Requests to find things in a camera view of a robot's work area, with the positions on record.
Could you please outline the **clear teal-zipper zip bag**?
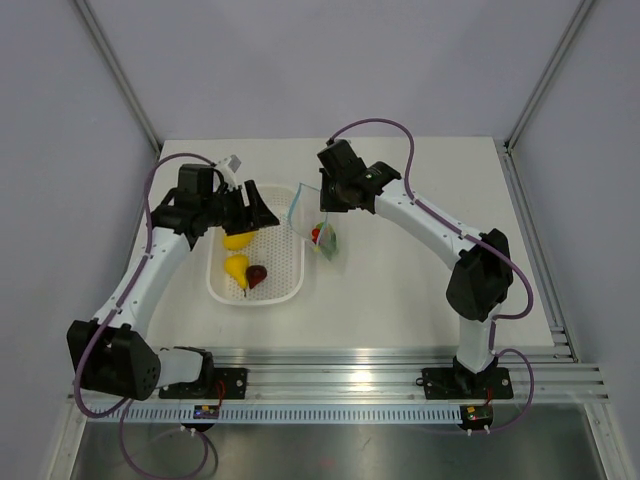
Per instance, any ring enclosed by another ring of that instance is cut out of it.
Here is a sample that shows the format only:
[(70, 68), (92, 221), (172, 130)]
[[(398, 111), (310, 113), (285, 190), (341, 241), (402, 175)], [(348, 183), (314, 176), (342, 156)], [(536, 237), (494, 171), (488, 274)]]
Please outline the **clear teal-zipper zip bag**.
[(299, 183), (287, 214), (289, 229), (302, 241), (322, 274), (343, 275), (347, 269), (347, 228), (336, 213), (320, 209), (321, 191)]

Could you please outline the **red cherry tomatoes sprig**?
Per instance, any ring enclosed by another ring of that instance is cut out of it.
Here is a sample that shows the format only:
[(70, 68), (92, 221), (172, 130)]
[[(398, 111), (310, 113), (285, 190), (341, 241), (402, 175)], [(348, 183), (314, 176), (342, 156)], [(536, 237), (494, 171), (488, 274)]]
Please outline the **red cherry tomatoes sprig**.
[(328, 227), (324, 223), (317, 224), (311, 231), (311, 240), (314, 245), (320, 246), (326, 242)]

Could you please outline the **green toy pepper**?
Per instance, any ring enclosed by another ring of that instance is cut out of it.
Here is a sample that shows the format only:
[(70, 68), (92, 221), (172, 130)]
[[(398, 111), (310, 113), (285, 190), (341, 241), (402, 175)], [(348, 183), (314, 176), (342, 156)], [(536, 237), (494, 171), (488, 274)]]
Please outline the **green toy pepper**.
[(334, 228), (331, 225), (321, 230), (318, 236), (318, 247), (321, 254), (327, 259), (332, 260), (339, 252), (338, 238)]

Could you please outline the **yellow toy pear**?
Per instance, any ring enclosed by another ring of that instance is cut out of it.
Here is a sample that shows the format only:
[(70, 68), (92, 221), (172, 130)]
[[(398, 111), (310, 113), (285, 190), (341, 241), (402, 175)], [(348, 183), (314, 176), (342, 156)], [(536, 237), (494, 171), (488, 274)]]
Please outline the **yellow toy pear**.
[(249, 288), (247, 279), (249, 266), (249, 258), (243, 254), (229, 256), (224, 262), (225, 272), (235, 280), (239, 288), (243, 291), (243, 295), (246, 295), (246, 291)]

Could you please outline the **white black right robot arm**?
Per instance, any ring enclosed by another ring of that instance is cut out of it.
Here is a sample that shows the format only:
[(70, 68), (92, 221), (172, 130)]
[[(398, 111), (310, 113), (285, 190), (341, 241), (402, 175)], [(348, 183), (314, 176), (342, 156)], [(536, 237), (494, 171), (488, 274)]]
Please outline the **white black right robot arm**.
[(460, 398), (484, 396), (500, 381), (495, 319), (513, 283), (506, 236), (497, 229), (481, 233), (486, 247), (467, 239), (453, 217), (422, 202), (396, 169), (384, 162), (367, 166), (344, 139), (329, 140), (318, 159), (321, 210), (378, 215), (428, 247), (451, 271), (445, 296), (459, 316), (459, 345), (438, 387)]

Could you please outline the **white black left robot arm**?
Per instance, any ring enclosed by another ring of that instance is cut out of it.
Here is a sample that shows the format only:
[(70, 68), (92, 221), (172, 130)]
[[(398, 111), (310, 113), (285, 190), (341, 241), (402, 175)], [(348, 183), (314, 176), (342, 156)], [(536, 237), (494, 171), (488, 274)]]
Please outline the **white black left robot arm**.
[(154, 350), (145, 340), (156, 307), (176, 270), (212, 228), (229, 235), (279, 225), (256, 183), (235, 181), (215, 164), (183, 164), (177, 184), (146, 207), (146, 243), (115, 291), (90, 320), (74, 321), (67, 344), (75, 370), (74, 396), (84, 390), (122, 401), (183, 387), (195, 398), (216, 387), (212, 355), (195, 347)]

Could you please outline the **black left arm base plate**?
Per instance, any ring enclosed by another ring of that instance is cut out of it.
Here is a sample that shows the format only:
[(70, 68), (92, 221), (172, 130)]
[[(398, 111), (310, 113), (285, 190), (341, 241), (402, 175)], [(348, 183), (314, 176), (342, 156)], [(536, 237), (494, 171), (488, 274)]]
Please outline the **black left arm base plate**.
[(213, 367), (193, 382), (180, 382), (162, 387), (161, 399), (177, 400), (243, 400), (246, 396), (246, 368)]

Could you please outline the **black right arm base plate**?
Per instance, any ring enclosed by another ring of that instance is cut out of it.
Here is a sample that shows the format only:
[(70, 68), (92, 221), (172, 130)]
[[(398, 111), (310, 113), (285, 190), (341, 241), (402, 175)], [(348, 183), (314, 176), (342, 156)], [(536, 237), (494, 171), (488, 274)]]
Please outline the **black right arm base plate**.
[(427, 400), (510, 400), (514, 398), (509, 371), (504, 367), (480, 374), (453, 367), (424, 368), (416, 385)]

